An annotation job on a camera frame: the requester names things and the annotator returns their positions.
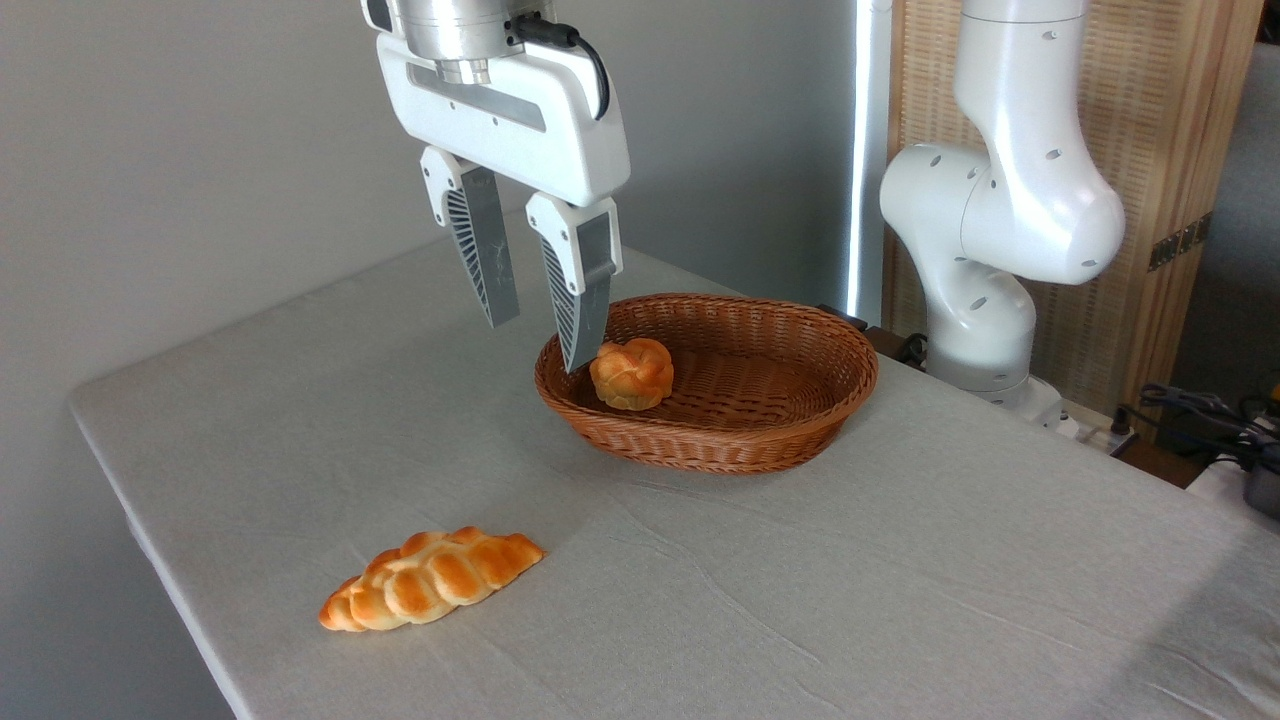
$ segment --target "bread roll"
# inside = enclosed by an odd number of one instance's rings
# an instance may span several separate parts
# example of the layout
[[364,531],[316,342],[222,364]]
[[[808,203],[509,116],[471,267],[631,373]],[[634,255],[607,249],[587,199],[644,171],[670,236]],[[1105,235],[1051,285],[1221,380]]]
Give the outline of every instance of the bread roll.
[[671,352],[660,342],[645,337],[626,345],[607,342],[591,361],[596,397],[618,410],[657,406],[671,397],[675,377]]
[[525,536],[490,537],[477,528],[417,533],[374,557],[324,607],[330,630],[389,630],[439,620],[502,589],[547,553]]

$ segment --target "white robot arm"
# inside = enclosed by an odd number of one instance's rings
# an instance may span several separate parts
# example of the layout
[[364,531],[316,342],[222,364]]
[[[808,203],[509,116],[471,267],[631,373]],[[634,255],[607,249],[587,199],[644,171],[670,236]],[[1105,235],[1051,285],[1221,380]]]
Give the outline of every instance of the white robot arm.
[[435,222],[453,231],[492,325],[520,304],[494,173],[536,192],[566,370],[595,356],[609,278],[622,270],[617,208],[630,177],[622,113],[595,50],[552,22],[550,0],[362,0],[396,117],[426,142]]
[[989,155],[915,145],[881,186],[924,286],[929,374],[1051,428],[1061,397],[1030,377],[1036,309],[1012,275],[1088,282],[1124,236],[1076,110],[1087,12],[1088,0],[965,0],[955,95]]

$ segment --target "woven bread basket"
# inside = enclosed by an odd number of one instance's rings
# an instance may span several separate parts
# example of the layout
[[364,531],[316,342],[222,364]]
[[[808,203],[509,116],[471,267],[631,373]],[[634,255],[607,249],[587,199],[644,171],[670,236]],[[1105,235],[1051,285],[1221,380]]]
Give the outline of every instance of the woven bread basket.
[[672,396],[614,410],[588,368],[564,373],[559,338],[538,357],[547,405],[595,447],[645,462],[719,474],[774,473],[812,460],[876,387],[876,351],[820,310],[774,300],[667,293],[609,307],[605,341],[662,342]]

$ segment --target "robotic gripper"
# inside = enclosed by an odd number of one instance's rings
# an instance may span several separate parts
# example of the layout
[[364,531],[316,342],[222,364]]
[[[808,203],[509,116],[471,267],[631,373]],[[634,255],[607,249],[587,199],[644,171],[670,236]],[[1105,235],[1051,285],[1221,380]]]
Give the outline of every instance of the robotic gripper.
[[435,222],[451,228],[476,299],[497,327],[520,314],[497,174],[535,190],[564,369],[595,357],[612,275],[617,206],[631,174],[617,99],[595,50],[553,23],[550,0],[365,0],[397,119],[420,161]]

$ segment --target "cable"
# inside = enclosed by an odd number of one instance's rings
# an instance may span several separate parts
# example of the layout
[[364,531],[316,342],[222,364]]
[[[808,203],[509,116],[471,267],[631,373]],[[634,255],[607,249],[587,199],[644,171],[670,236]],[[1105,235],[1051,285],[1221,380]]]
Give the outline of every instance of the cable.
[[1240,462],[1240,459],[1239,457],[1231,457],[1230,455],[1222,455],[1220,457],[1215,457],[1213,460],[1210,460],[1208,462],[1206,462],[1204,466],[1208,468],[1210,465],[1217,465],[1219,462],[1234,462],[1236,468],[1244,470],[1244,465]]
[[586,56],[591,59],[591,65],[595,67],[595,91],[600,99],[600,108],[595,111],[595,118],[593,119],[599,122],[604,117],[604,113],[609,110],[609,74],[604,70],[604,60],[600,59],[600,54],[595,51],[595,47],[590,42],[582,40],[577,28],[564,23],[544,20],[541,15],[541,13],[521,15],[515,19],[512,29],[525,42],[538,42],[559,49],[581,47],[586,53]]
[[1270,415],[1272,418],[1280,418],[1280,402],[1271,400],[1270,396],[1263,395],[1245,395],[1240,398],[1239,405],[1236,405],[1240,415],[1244,418],[1257,418],[1258,415]]
[[1215,450],[1220,455],[1230,456],[1244,470],[1252,470],[1253,468],[1261,465],[1272,473],[1280,473],[1280,462],[1272,464],[1274,461],[1270,457],[1275,455],[1275,452],[1266,450],[1267,445],[1270,443],[1258,442],[1254,437],[1244,437],[1240,438],[1240,441],[1236,443],[1228,445],[1210,438],[1194,436],[1185,430],[1180,430],[1170,425],[1169,423],[1162,423],[1155,418],[1139,413],[1138,409],[1133,407],[1132,405],[1120,405],[1119,410],[1124,411],[1126,416],[1137,418],[1143,423],[1152,425],[1153,428],[1171,433],[1187,442],[1192,442],[1202,447]]
[[1276,429],[1235,413],[1216,395],[1188,392],[1160,383],[1147,383],[1142,386],[1138,397],[1143,407],[1171,407],[1196,415],[1207,423],[1234,433],[1254,432],[1280,441],[1280,433]]

